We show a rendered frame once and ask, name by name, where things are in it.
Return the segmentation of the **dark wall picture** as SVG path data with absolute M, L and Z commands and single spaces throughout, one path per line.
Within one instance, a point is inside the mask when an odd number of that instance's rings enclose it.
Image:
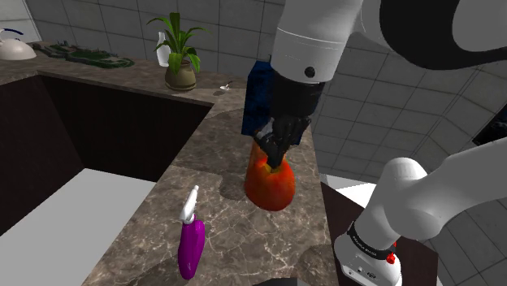
M 507 137 L 507 114 L 497 115 L 473 139 L 475 145 L 484 145 L 488 142 Z

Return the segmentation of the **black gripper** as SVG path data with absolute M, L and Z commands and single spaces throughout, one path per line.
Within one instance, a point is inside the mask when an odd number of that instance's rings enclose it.
M 261 129 L 254 133 L 254 140 L 267 156 L 267 165 L 278 168 L 289 147 L 302 136 L 310 124 L 310 116 L 318 105 L 325 82 L 318 84 L 290 80 L 277 71 L 273 72 L 271 117 Z M 279 138 L 273 129 L 278 118 Z

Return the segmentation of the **dark blue box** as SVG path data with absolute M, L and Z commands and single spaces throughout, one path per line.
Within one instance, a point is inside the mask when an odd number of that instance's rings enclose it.
M 269 62 L 257 61 L 247 79 L 241 134 L 253 137 L 270 119 L 274 70 Z

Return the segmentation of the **green potted plant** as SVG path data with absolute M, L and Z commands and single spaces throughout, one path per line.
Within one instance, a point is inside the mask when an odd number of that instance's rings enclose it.
M 162 21 L 167 29 L 165 33 L 165 45 L 169 45 L 171 53 L 169 55 L 169 66 L 166 67 L 165 85 L 175 91 L 189 91 L 196 87 L 196 73 L 201 70 L 201 59 L 197 55 L 194 47 L 187 46 L 190 37 L 194 36 L 194 31 L 201 30 L 208 33 L 208 30 L 201 27 L 190 28 L 185 31 L 180 27 L 180 14 L 171 12 L 168 18 L 157 17 L 151 19 L 148 24 L 154 21 Z

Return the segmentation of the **dark green flat decoration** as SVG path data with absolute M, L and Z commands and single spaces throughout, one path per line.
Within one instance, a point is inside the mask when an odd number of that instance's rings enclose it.
M 77 45 L 64 43 L 51 44 L 48 42 L 32 43 L 32 48 L 54 59 L 65 59 L 68 62 L 83 63 L 85 65 L 104 69 L 126 68 L 135 63 L 129 58 L 110 54 L 105 50 L 89 49 Z

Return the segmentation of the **white slim vase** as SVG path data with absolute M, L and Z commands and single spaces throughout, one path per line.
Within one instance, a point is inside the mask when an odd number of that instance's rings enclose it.
M 166 41 L 165 33 L 159 32 L 158 33 L 158 43 L 156 46 L 156 54 L 158 58 L 158 63 L 161 67 L 168 67 L 169 63 L 169 55 L 171 53 L 171 48 L 169 45 L 165 45 L 164 42 Z

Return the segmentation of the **white teapot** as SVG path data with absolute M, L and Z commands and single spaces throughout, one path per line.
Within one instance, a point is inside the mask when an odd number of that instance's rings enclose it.
M 12 28 L 0 28 L 0 59 L 1 60 L 26 60 L 36 58 L 36 53 L 33 48 L 22 42 L 19 38 L 14 39 L 2 39 L 1 35 L 3 32 L 12 32 L 19 35 L 23 35 L 21 31 Z

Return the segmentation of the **purple spray bottle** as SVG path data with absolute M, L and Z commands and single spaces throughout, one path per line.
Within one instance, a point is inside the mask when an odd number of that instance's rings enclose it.
M 195 185 L 190 191 L 179 217 L 182 228 L 178 248 L 178 267 L 181 277 L 185 280 L 190 280 L 195 276 L 205 246 L 205 224 L 197 219 L 194 213 L 198 190 L 199 186 Z

